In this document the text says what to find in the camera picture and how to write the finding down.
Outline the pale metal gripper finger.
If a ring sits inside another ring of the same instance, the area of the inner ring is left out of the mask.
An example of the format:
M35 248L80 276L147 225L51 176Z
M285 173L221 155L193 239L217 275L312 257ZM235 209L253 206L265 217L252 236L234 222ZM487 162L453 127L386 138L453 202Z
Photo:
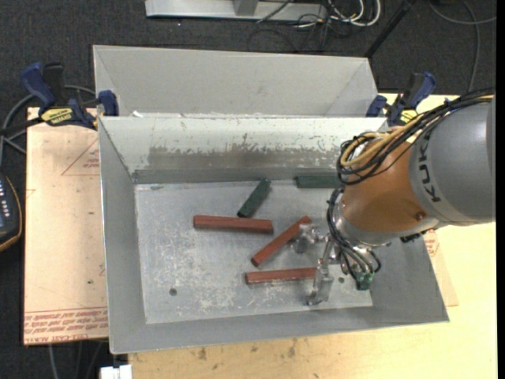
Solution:
M312 291L306 299L308 306L314 306L326 299L325 295L325 282L327 278L327 269L318 266L316 269L316 274L312 283Z
M332 276L325 276L320 280L319 286L319 300L320 302L326 302L329 299L331 293L331 287L334 283L334 278Z

